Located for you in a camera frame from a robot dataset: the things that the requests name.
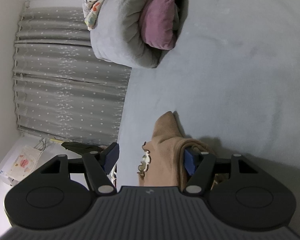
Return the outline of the dark hanging garment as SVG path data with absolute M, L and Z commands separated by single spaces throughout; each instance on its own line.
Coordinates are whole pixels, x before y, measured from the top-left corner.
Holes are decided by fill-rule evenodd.
M 84 155 L 90 152 L 101 153 L 107 148 L 107 146 L 104 145 L 82 144 L 79 142 L 63 142 L 61 146 L 66 150 L 75 152 L 79 155 Z

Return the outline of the grey star curtain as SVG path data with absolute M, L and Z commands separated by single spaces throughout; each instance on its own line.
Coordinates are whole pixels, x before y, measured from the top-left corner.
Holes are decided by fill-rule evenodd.
M 25 4 L 14 46 L 22 133 L 84 144 L 117 141 L 131 69 L 96 58 L 81 9 Z

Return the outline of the tan knit sweater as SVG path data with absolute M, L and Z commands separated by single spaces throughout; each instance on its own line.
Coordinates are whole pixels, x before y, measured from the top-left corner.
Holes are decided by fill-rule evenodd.
M 198 154 L 214 154 L 206 143 L 184 138 L 171 111 L 163 114 L 154 125 L 151 141 L 142 146 L 144 155 L 138 166 L 139 186 L 177 186 L 184 190 L 187 184 L 184 150 L 188 147 Z

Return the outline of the white wall air conditioner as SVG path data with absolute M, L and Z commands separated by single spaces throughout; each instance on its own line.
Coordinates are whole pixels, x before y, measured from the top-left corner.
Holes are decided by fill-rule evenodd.
M 37 167 L 42 151 L 28 145 L 16 150 L 0 171 L 2 181 L 10 186 L 17 185 Z

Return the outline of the pink pillow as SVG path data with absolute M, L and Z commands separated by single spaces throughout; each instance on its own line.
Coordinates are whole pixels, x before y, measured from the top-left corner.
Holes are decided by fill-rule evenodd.
M 178 18 L 175 1 L 147 0 L 139 19 L 141 38 L 145 44 L 160 50 L 174 48 L 174 20 Z

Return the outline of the grey folded duvet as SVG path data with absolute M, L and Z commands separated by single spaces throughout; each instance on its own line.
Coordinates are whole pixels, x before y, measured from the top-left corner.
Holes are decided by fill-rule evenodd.
M 160 49 L 145 44 L 139 19 L 147 0 L 105 0 L 90 31 L 95 56 L 131 68 L 154 68 L 159 63 Z M 174 34 L 179 17 L 174 20 Z

